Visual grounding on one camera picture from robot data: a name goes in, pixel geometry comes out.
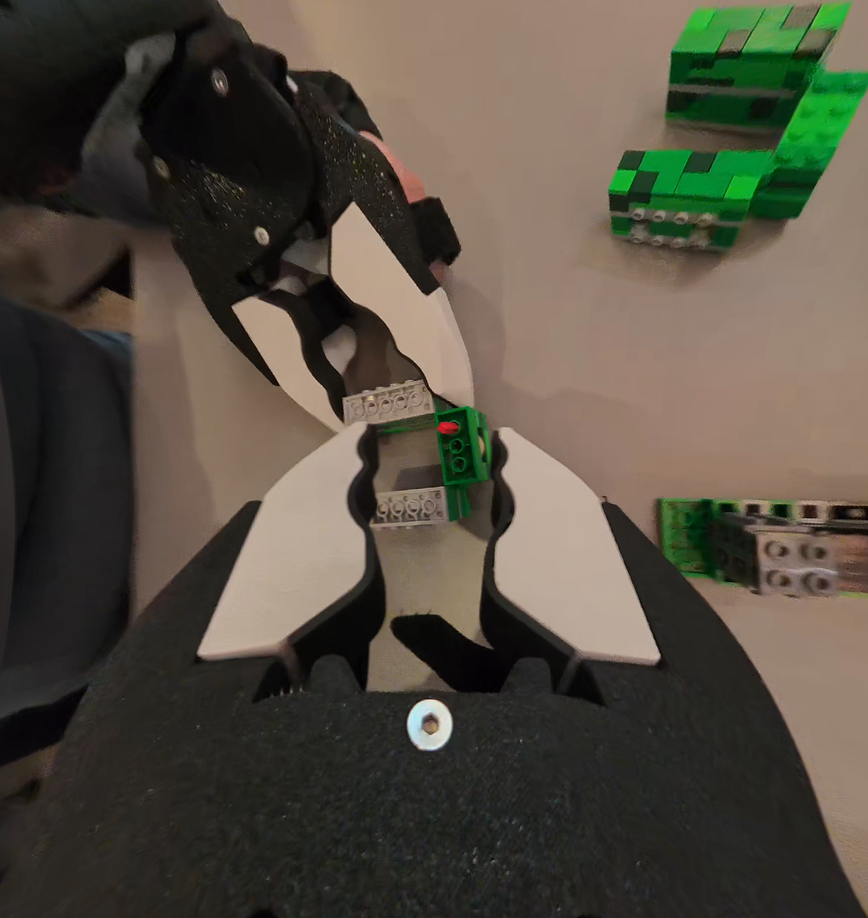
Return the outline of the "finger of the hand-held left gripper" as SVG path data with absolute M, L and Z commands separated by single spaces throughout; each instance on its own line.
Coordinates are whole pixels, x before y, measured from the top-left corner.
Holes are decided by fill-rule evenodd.
M 472 365 L 445 290 L 424 293 L 355 202 L 332 226 L 329 272 L 352 303 L 382 320 L 433 394 L 474 406 Z
M 287 293 L 251 296 L 233 311 L 280 389 L 327 428 L 341 430 L 351 329 L 323 331 L 305 299 Z

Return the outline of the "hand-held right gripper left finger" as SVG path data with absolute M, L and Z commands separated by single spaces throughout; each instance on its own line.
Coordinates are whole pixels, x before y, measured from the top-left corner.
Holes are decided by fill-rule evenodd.
M 325 656 L 367 688 L 370 645 L 385 618 L 371 532 L 377 434 L 347 427 L 268 491 L 204 631 L 202 661 L 279 657 L 294 681 Z

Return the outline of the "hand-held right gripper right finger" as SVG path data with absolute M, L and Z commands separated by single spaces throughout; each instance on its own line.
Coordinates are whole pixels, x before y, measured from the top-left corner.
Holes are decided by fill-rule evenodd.
M 586 692 L 592 661 L 662 659 L 600 497 L 509 427 L 493 435 L 492 533 L 479 620 L 509 665 L 543 659 L 559 692 Z

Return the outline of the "green and grey brick frame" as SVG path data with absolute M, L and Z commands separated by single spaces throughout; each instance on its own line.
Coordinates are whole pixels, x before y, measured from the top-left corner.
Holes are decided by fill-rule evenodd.
M 462 430 L 441 436 L 442 420 L 454 420 Z M 433 482 L 376 494 L 371 527 L 382 530 L 414 529 L 459 522 L 472 512 L 469 489 L 489 479 L 492 447 L 486 415 L 471 406 L 451 407 L 433 394 L 425 382 L 408 380 L 346 395 L 346 425 L 366 422 L 381 434 L 431 431 L 439 464 L 432 467 Z

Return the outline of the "grey desk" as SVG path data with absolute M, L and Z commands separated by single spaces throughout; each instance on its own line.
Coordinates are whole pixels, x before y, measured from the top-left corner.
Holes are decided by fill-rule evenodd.
M 868 499 L 868 94 L 799 219 L 724 259 L 613 240 L 625 150 L 756 145 L 665 122 L 670 50 L 741 2 L 221 2 L 296 68 L 350 80 L 463 246 L 448 296 L 475 403 L 655 534 L 661 497 Z M 834 70 L 868 71 L 868 2 Z M 133 242 L 137 615 L 328 431 Z M 868 598 L 686 581 L 742 642 L 868 912 Z

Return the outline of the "person's left hand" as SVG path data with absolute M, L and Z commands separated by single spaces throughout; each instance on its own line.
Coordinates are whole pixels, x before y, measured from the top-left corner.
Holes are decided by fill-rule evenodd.
M 360 131 L 359 133 L 366 140 L 373 143 L 387 159 L 402 187 L 408 204 L 414 205 L 427 197 L 426 188 L 418 175 L 405 166 L 385 142 L 369 131 Z

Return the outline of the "black and green brick model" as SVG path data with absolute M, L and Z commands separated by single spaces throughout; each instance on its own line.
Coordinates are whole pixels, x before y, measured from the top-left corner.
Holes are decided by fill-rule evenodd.
M 658 499 L 660 547 L 684 575 L 761 596 L 868 595 L 868 499 Z

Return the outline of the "green blocky brick figure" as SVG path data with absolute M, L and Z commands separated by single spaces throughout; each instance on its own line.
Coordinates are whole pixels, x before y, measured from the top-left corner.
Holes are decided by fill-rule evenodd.
M 723 253 L 749 218 L 800 217 L 868 91 L 868 72 L 826 65 L 851 6 L 695 9 L 671 51 L 667 120 L 776 144 L 625 151 L 608 186 L 612 236 Z

